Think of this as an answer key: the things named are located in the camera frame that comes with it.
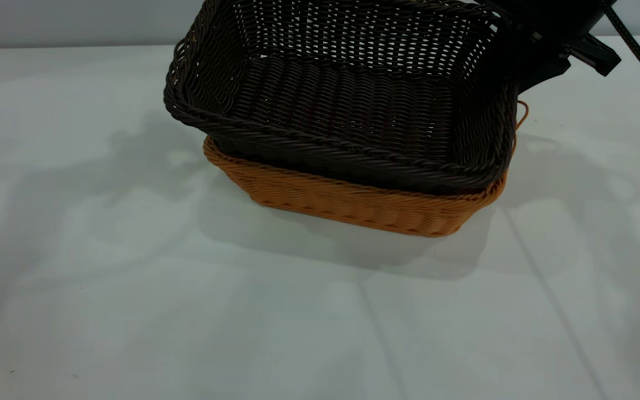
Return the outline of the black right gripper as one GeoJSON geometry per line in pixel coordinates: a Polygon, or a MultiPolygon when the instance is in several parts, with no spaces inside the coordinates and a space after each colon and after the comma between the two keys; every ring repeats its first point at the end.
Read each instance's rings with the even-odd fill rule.
{"type": "MultiPolygon", "coordinates": [[[[603,18],[605,8],[613,4],[614,1],[490,1],[489,7],[513,30],[567,47],[572,56],[608,76],[622,59],[590,31],[603,18]]],[[[568,58],[566,52],[514,51],[512,83],[518,93],[523,93],[563,75],[571,67],[568,58]]]]}

